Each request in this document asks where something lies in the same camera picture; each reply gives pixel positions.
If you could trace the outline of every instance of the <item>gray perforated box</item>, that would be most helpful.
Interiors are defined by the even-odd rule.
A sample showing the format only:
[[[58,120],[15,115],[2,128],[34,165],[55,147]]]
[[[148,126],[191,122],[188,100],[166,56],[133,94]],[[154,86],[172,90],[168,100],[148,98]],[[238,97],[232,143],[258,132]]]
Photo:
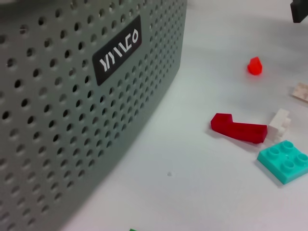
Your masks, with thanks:
[[[54,231],[123,156],[180,66],[187,0],[0,4],[0,231]],[[92,56],[141,16],[100,86]]]

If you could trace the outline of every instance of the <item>white table surface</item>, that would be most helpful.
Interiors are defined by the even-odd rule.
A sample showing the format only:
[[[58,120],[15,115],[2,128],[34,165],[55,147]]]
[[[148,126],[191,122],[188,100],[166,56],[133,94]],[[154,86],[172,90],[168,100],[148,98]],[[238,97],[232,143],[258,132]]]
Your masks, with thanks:
[[[182,63],[130,150],[63,231],[307,231],[308,175],[282,185],[256,161],[267,147],[208,129],[215,113],[268,124],[308,154],[308,20],[291,0],[189,0]],[[259,56],[261,77],[246,73]]]

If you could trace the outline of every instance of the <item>red curved lego piece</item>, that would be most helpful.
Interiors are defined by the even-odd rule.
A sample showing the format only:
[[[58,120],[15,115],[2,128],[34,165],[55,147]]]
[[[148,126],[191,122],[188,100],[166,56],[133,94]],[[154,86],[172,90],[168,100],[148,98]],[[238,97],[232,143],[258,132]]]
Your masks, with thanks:
[[[252,58],[247,66],[247,70],[250,74],[257,76],[262,73],[262,63],[259,57]]]
[[[225,136],[252,143],[263,143],[268,133],[267,125],[234,123],[231,114],[217,113],[211,128]]]

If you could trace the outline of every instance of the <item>beige lego piece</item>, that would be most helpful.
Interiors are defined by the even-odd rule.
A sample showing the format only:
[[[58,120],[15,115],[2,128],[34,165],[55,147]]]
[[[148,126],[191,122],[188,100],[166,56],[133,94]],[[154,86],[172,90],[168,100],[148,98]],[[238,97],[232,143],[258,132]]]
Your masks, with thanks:
[[[308,85],[304,83],[298,83],[292,95],[300,100],[308,102]]]

